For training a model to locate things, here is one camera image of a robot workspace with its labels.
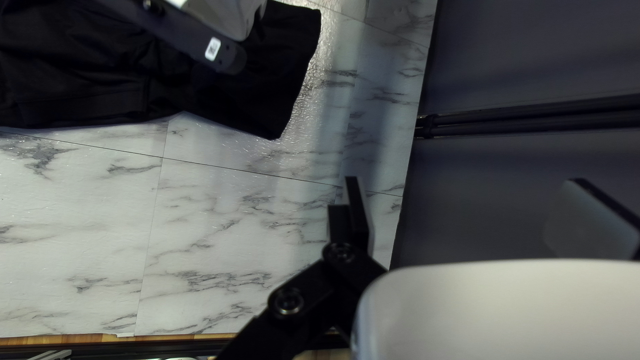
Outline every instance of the gray marble vein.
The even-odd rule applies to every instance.
[[[238,331],[319,259],[335,190],[165,160],[135,333]]]
[[[318,8],[306,0],[286,3]],[[336,184],[365,24],[320,8],[320,43],[291,121],[273,141],[189,114],[169,124],[165,158]]]
[[[0,336],[133,333],[160,164],[0,133]]]
[[[6,133],[104,147],[107,149],[162,156],[169,118],[137,124],[64,127],[57,129],[16,129],[0,127]]]
[[[340,176],[402,195],[427,48],[370,27],[363,40]]]
[[[429,46],[437,0],[369,0],[365,22]]]

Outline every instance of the black metal bracket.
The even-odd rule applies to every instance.
[[[640,94],[421,115],[417,138],[640,126]]]
[[[358,179],[347,177],[345,190],[349,204],[328,208],[330,243],[322,259],[271,293],[267,308],[217,360],[290,360],[332,327],[349,341],[360,296],[387,270],[371,257]]]

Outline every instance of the marble countertop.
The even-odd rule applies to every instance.
[[[318,8],[321,42],[281,139],[181,113],[0,128],[0,336],[236,332],[320,257],[359,176],[388,266],[435,0]]]

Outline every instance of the black fabric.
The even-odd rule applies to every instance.
[[[90,0],[0,0],[0,125],[87,126],[190,111],[280,137],[320,32],[318,10],[269,1],[238,75],[216,74]]]

